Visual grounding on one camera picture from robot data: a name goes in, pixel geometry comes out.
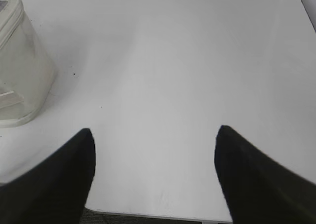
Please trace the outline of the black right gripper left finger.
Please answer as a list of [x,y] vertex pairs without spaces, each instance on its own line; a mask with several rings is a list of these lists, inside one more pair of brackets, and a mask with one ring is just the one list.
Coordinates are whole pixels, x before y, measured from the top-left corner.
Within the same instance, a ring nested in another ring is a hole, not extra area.
[[96,169],[90,129],[0,187],[1,224],[78,224]]

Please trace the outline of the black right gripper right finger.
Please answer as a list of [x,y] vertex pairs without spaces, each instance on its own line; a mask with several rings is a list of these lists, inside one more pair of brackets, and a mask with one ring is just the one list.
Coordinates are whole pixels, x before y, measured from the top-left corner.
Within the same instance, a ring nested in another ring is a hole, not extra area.
[[222,125],[214,152],[216,174],[235,224],[314,224],[316,185]]

